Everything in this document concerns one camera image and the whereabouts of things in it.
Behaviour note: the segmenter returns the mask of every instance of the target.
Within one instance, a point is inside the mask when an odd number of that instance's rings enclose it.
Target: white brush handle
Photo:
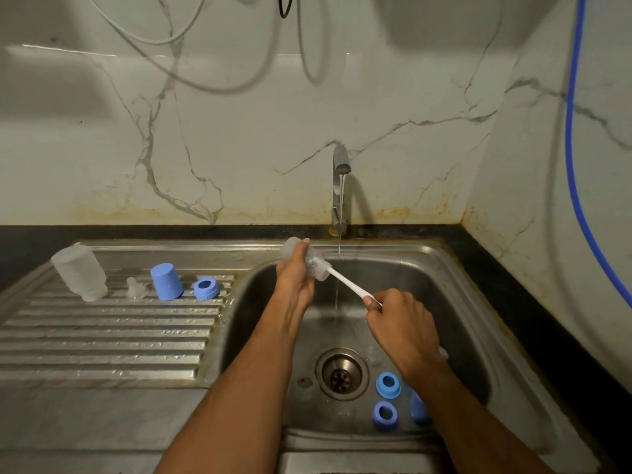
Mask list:
[[[333,276],[335,276],[340,281],[342,281],[354,293],[358,294],[358,296],[360,298],[364,299],[365,296],[368,296],[369,298],[373,299],[377,304],[379,304],[380,306],[383,306],[383,304],[381,302],[379,302],[378,300],[376,300],[373,297],[373,294],[371,294],[368,291],[362,289],[357,284],[355,284],[353,281],[349,281],[347,278],[345,278],[342,274],[340,274],[338,271],[333,269],[331,266],[327,268],[327,271],[329,271]],[[438,351],[439,351],[439,354],[441,354],[441,356],[443,356],[445,359],[450,357],[447,354],[447,351],[444,348],[442,348],[441,346],[439,346]]]

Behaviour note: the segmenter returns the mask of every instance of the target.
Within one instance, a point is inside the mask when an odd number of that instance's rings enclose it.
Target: chrome faucet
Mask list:
[[[343,189],[340,176],[349,174],[351,171],[349,152],[342,143],[337,143],[334,148],[334,194],[331,207],[331,227],[338,236],[342,236],[347,231],[347,220],[344,218],[343,206],[340,202]]]

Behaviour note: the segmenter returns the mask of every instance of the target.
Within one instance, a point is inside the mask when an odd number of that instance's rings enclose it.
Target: blue cable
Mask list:
[[[568,96],[566,100],[566,132],[565,132],[565,148],[566,148],[566,177],[568,179],[568,190],[571,194],[571,201],[573,202],[573,210],[575,211],[575,217],[580,224],[581,232],[586,238],[586,242],[589,244],[590,250],[596,257],[597,262],[604,270],[605,275],[608,277],[612,285],[619,291],[621,297],[628,303],[628,306],[632,308],[632,294],[628,291],[625,285],[621,282],[621,279],[610,266],[610,263],[605,258],[604,254],[599,248],[596,242],[595,236],[592,231],[584,211],[580,203],[580,195],[577,192],[577,182],[575,181],[575,172],[573,168],[573,108],[575,106],[575,87],[577,84],[577,71],[580,63],[581,52],[581,38],[584,29],[584,18],[586,15],[586,1],[577,1],[577,21],[575,24],[575,38],[573,40],[573,56],[571,58],[571,69],[568,79]]]

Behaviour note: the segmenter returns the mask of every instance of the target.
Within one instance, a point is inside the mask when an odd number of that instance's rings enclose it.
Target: blue cap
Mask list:
[[[208,301],[219,294],[219,286],[214,277],[205,277],[194,284],[194,294],[199,301]]]
[[[432,419],[423,405],[422,399],[416,392],[410,396],[410,415],[417,424],[430,424]]]
[[[171,263],[162,263],[154,266],[150,271],[154,288],[158,299],[161,301],[171,301],[182,296],[185,292],[176,269]]]
[[[375,381],[377,392],[385,399],[395,399],[401,393],[399,379],[392,372],[383,372]]]
[[[378,431],[392,431],[397,428],[397,409],[391,403],[380,401],[373,408],[373,425]]]

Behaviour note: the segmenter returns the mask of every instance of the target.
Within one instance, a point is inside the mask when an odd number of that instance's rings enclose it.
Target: person's right arm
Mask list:
[[[412,294],[369,296],[367,324],[428,409],[459,474],[552,474],[455,376],[438,353],[432,314]]]

